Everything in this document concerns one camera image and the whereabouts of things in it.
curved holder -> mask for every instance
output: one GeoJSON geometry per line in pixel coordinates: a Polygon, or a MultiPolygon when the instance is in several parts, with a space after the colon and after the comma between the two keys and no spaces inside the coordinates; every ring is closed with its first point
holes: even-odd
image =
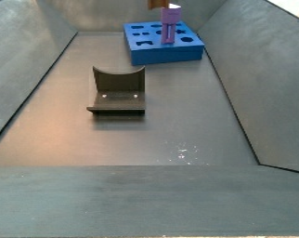
{"type": "Polygon", "coordinates": [[[133,73],[107,73],[93,67],[97,112],[145,112],[145,66],[133,73]]]}

shape sorter hole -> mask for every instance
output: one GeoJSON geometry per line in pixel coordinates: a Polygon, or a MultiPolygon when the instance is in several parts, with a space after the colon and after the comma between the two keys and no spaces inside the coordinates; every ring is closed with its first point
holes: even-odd
{"type": "Polygon", "coordinates": [[[190,37],[182,37],[181,40],[182,40],[184,42],[192,42],[192,41],[193,41],[193,38],[190,38],[190,37]]]}
{"type": "Polygon", "coordinates": [[[136,42],[136,44],[137,44],[138,46],[141,46],[141,45],[144,45],[144,44],[153,45],[153,42],[152,42],[152,41],[138,41],[138,42],[136,42]]]}
{"type": "Polygon", "coordinates": [[[178,29],[178,30],[176,30],[176,33],[181,34],[181,33],[185,33],[185,31],[178,29]]]}
{"type": "Polygon", "coordinates": [[[142,29],[144,26],[132,26],[133,29],[142,29]]]}
{"type": "Polygon", "coordinates": [[[150,25],[150,27],[158,28],[158,27],[162,27],[162,25],[160,25],[160,24],[153,24],[153,25],[150,25]]]}

blue foam block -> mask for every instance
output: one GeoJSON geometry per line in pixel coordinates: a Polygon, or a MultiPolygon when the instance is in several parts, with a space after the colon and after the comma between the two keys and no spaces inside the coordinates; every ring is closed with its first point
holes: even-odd
{"type": "Polygon", "coordinates": [[[160,21],[124,24],[124,32],[132,55],[132,65],[200,60],[204,43],[186,25],[176,24],[173,44],[161,44],[160,21]]]}

